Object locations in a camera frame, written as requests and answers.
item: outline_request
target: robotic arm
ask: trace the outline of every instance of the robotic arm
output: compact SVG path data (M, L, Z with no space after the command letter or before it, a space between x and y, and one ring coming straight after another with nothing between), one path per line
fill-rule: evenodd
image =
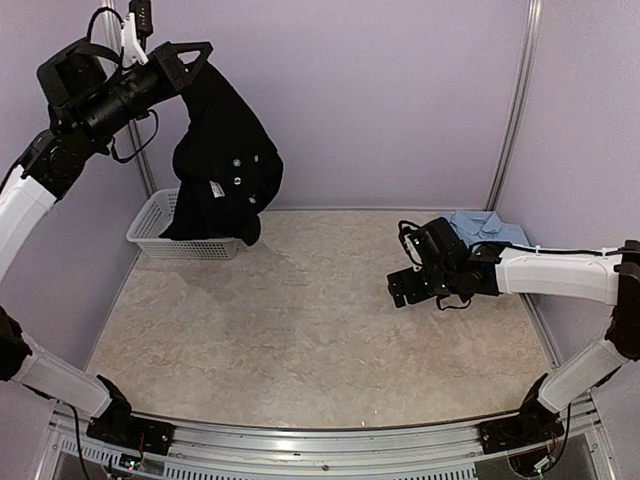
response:
M622 365L640 359L640 242L590 250L548 250L495 242L468 248L444 218L422 227L400 222L399 238L415 264L388 275L400 308L435 297L534 293L585 298L612 305L604 338L540 378L519 414L480 425L485 453L520 448L564 433L559 413L572 400L607 381Z
M167 42L147 56L143 46L153 32L150 2L134 0L130 10L120 56L86 37L38 69L51 124L0 184L0 281L35 225L62 200L85 163L96 153L107 155L113 136L131 120L147 117L152 106L187 88L213 50L208 42ZM185 65L179 54L192 51L199 56ZM107 78L99 58L118 65L111 77ZM135 156L120 159L113 146L111 154L121 163ZM0 380L20 382L84 411L92 417L89 436L135 449L142 437L147 451L161 454L169 447L171 425L131 416L131 405L113 383L47 352L2 308Z

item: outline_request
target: beige marbled surface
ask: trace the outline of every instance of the beige marbled surface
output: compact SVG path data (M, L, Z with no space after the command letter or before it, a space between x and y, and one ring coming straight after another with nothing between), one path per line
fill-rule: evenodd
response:
M400 219L269 212L229 262L142 256L89 366L139 411L216 423L361 427L516 408L547 368L517 296L396 309Z

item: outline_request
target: folded garment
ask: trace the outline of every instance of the folded garment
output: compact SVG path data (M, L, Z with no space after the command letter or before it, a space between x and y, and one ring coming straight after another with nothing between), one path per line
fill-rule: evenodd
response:
M203 66L182 99L191 123L173 154L181 184L173 222L160 237L234 237L253 245L260 237L258 213L280 189L284 166L278 150L213 65Z
M446 218L458 236L470 246L477 242L510 242L515 245L529 245L529 240L519 225L502 223L496 212L474 212L458 210L445 213Z

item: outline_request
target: clothing tag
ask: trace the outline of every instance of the clothing tag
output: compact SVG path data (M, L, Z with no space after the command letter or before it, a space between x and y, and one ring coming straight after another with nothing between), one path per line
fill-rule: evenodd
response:
M209 182L211 184L211 191L213 192L213 196L215 198L224 197L224 190L219 183Z

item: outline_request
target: white laundry basket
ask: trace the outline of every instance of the white laundry basket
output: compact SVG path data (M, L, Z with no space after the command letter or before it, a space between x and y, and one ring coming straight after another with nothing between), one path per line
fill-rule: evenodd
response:
M236 256L239 240L235 238L189 241L158 238L173 220L177 199L177 188L154 193L129 227L127 240L137 244L151 258L231 260Z

